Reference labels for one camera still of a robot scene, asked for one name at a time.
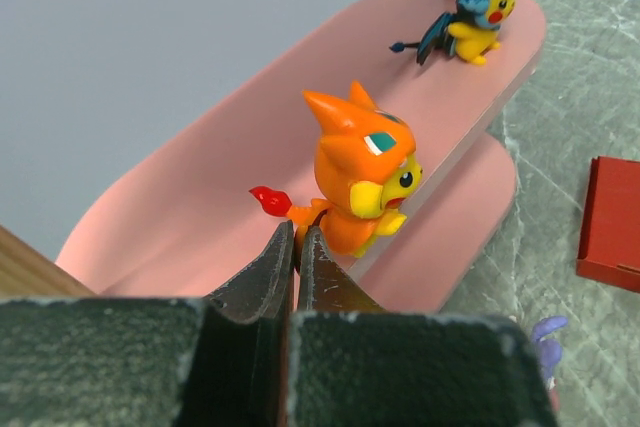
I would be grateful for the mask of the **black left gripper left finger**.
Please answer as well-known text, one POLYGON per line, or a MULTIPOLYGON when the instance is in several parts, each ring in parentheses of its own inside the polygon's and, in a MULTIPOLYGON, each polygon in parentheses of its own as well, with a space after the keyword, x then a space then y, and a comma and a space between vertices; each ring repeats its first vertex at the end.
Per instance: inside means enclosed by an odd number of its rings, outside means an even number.
POLYGON ((293 229, 203 298, 1 304, 5 426, 275 426, 293 229))

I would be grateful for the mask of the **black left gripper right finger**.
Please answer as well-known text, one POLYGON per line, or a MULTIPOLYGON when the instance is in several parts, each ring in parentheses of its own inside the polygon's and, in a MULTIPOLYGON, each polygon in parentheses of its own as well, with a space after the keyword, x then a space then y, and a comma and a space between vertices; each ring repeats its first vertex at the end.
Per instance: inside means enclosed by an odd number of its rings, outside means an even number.
POLYGON ((340 268, 318 228, 301 255, 289 330, 291 426, 553 426, 535 350, 493 315, 355 309, 352 282, 331 310, 320 297, 340 268))

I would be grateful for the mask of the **orange pikachu figure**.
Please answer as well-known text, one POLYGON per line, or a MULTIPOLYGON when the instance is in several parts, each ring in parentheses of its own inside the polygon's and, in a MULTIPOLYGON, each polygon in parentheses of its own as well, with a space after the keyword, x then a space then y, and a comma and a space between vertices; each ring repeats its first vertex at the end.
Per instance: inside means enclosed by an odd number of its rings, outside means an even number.
POLYGON ((423 174, 413 132, 380 109, 357 81, 346 99, 309 90, 303 96, 321 128, 314 176, 322 196, 302 207, 267 186, 250 193, 265 213, 293 221, 298 245, 317 226, 331 252, 360 258, 407 220, 399 208, 423 174))

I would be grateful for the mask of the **black winged pikachu figure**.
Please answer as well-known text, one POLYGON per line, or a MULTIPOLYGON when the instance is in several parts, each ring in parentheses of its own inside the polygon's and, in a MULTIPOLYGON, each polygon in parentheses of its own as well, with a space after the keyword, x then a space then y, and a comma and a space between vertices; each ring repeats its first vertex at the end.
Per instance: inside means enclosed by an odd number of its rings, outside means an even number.
POLYGON ((418 42, 396 42, 394 53, 416 51, 416 63, 422 65, 434 50, 450 57, 483 65, 485 53, 500 47, 498 34, 502 23, 514 10, 516 0, 456 0, 454 12, 442 13, 418 42))

